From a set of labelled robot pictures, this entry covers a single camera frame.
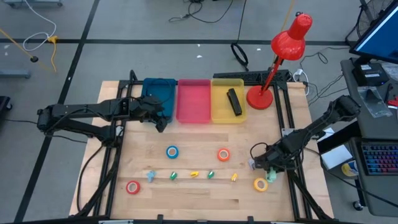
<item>lamp arm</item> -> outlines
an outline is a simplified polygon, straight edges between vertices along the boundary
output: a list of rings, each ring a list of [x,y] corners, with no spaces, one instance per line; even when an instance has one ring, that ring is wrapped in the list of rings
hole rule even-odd
[[[268,75],[265,84],[261,87],[260,95],[262,96],[269,88],[269,84],[271,83],[272,79],[274,78],[275,74],[278,72],[278,68],[280,63],[282,63],[282,58],[278,57],[278,61],[276,62],[274,68],[272,69],[271,73]]]

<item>pink bin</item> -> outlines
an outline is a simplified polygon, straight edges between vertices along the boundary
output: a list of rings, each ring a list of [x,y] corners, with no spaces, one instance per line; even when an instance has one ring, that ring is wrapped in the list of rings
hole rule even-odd
[[[176,119],[181,123],[209,123],[210,80],[179,80]]]

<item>floor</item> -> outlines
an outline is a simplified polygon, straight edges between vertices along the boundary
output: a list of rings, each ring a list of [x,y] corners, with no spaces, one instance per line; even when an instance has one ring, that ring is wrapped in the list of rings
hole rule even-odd
[[[211,78],[214,73],[242,71],[229,44],[238,36],[243,3],[235,0],[224,18],[215,24],[192,18],[168,22],[171,17],[186,14],[188,3],[177,0],[68,0],[63,7],[34,5],[38,13],[57,24],[56,34],[61,39],[55,57],[58,72],[50,73],[31,63],[23,52],[1,36],[0,67],[24,68],[32,73],[30,79],[1,80],[0,95],[10,96],[14,104],[7,118],[35,121],[38,109],[59,99],[65,99],[67,104],[94,103],[103,80],[127,79],[130,69],[134,69],[139,79]],[[197,16],[215,20],[228,4],[227,0],[206,0]],[[241,40],[253,41],[241,46],[249,57],[250,70],[266,70],[271,64],[273,54],[269,41],[280,31],[289,4],[288,0],[247,2]],[[311,44],[305,54],[314,54],[325,47],[344,47],[342,41],[355,23],[358,6],[359,1],[354,0],[297,1],[292,14],[303,11],[313,17],[313,26],[306,36]],[[0,28],[22,42],[33,33],[50,32],[52,25],[26,7],[11,9],[0,2]],[[268,42],[262,44],[255,40]],[[44,44],[33,54],[51,66],[52,47]],[[317,57],[303,62],[310,82],[319,88],[341,73],[340,60],[352,56],[347,49],[323,52],[328,58],[327,64]],[[299,62],[285,62],[282,66],[292,72],[299,67]],[[65,91],[61,94],[69,84],[67,95]],[[345,87],[341,79],[329,92]],[[312,118],[318,118],[329,101],[347,93],[341,91],[316,101],[310,107]],[[314,96],[311,89],[308,99]],[[344,125],[337,124],[334,129]],[[7,121],[3,122],[0,132],[0,178],[3,180],[0,182],[0,223],[5,223],[14,221],[44,136],[32,124]],[[85,139],[77,134],[62,134]],[[51,140],[24,221],[67,217],[84,149],[84,144]],[[396,218],[374,217],[366,208],[356,212],[351,206],[358,199],[356,190],[329,175],[326,181],[336,218],[358,223],[397,223]]]

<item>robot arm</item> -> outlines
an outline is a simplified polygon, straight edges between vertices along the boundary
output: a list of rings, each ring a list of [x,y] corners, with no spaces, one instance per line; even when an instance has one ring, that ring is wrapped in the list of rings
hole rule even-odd
[[[162,102],[153,96],[138,98],[122,98],[105,100],[90,105],[50,105],[38,110],[37,127],[44,133],[65,130],[74,133],[96,137],[104,146],[114,147],[117,144],[116,127],[103,127],[86,124],[72,118],[100,117],[105,121],[152,121],[158,132],[163,132],[167,125],[167,118],[163,116]]]
[[[301,153],[311,137],[337,121],[351,121],[359,115],[360,106],[350,96],[341,96],[330,102],[324,114],[306,128],[296,130],[268,146],[266,153],[254,158],[258,169],[276,172],[295,169],[293,158]]]

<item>computer monitor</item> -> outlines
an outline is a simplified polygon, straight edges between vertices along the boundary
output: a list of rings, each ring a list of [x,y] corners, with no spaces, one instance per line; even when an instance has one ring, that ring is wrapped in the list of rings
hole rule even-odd
[[[391,2],[349,52],[362,59],[398,64],[398,0]]]

